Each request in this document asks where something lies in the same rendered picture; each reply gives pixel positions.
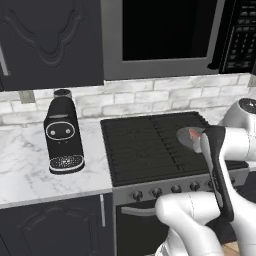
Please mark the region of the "grey frying pan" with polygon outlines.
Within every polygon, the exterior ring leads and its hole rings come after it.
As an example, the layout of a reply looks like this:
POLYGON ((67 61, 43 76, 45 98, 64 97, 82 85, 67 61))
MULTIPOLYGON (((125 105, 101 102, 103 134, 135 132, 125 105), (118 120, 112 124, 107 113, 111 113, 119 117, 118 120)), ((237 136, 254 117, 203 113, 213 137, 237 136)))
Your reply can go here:
POLYGON ((201 135, 205 131, 204 128, 200 127, 183 127, 177 131, 176 137, 183 146, 199 154, 202 152, 200 144, 201 136, 197 139, 192 139, 189 134, 190 129, 198 131, 201 135))

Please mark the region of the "black hob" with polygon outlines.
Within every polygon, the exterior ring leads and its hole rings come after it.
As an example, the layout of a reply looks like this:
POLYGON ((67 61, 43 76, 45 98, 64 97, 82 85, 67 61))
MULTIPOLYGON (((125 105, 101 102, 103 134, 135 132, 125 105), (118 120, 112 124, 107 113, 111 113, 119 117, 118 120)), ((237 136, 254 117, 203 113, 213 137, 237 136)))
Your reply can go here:
POLYGON ((192 192, 190 184, 198 182, 197 191, 210 191, 204 157, 183 146, 176 133, 183 127, 206 128, 209 123, 197 112, 105 119, 100 122, 117 205, 156 199, 153 188, 173 193, 192 192), (143 198, 135 201, 134 191, 143 198))

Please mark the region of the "black coffee machine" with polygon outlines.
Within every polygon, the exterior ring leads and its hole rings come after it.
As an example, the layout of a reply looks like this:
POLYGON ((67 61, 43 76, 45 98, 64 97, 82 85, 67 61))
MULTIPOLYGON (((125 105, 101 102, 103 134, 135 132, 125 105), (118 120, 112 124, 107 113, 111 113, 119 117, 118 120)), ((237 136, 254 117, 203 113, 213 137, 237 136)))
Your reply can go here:
POLYGON ((70 174, 85 166, 80 129, 72 93, 68 89, 54 92, 43 122, 52 174, 70 174))

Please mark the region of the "grey microwave oven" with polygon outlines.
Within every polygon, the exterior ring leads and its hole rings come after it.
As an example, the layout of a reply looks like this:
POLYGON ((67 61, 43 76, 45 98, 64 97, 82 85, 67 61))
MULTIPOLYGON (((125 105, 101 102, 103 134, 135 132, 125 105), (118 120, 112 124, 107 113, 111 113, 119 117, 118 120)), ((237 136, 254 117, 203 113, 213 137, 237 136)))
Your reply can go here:
POLYGON ((101 0, 107 80, 250 73, 256 0, 236 0, 220 68, 212 61, 225 0, 101 0))

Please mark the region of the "black oven door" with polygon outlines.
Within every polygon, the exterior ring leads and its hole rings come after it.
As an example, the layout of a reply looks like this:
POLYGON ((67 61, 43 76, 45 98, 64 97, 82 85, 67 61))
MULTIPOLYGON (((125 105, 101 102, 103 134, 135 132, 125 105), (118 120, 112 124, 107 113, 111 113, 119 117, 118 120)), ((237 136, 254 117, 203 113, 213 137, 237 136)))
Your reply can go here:
MULTIPOLYGON (((150 209, 156 200, 116 206, 116 244, 117 256, 146 256, 155 254, 157 248, 168 235, 168 226, 154 216, 132 216, 123 214, 122 207, 150 209)), ((221 244, 236 241, 231 225, 223 218, 216 218, 207 223, 221 244)))

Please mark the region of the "dark base cupboard door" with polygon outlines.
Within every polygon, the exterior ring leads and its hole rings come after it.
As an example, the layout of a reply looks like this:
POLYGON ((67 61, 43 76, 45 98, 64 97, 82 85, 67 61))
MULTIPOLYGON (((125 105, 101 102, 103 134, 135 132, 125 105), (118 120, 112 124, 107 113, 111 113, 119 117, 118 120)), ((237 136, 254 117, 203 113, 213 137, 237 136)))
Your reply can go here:
POLYGON ((0 256, 114 256, 112 195, 0 210, 0 256))

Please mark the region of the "grey wall socket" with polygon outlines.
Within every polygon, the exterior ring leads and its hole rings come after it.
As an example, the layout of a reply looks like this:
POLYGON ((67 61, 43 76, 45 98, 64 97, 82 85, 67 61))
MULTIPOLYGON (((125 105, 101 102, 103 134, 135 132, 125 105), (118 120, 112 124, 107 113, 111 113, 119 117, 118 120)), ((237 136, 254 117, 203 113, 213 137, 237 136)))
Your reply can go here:
POLYGON ((20 101, 22 104, 35 103, 35 96, 32 90, 23 90, 19 92, 20 101))

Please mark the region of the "dark wall cupboard door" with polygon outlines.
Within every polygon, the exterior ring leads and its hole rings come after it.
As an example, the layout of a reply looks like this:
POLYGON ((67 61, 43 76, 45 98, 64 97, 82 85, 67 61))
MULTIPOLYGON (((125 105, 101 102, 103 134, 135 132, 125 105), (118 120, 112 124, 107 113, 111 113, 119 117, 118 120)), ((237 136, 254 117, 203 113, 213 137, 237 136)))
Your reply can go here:
POLYGON ((0 0, 4 91, 104 83, 100 0, 0 0))

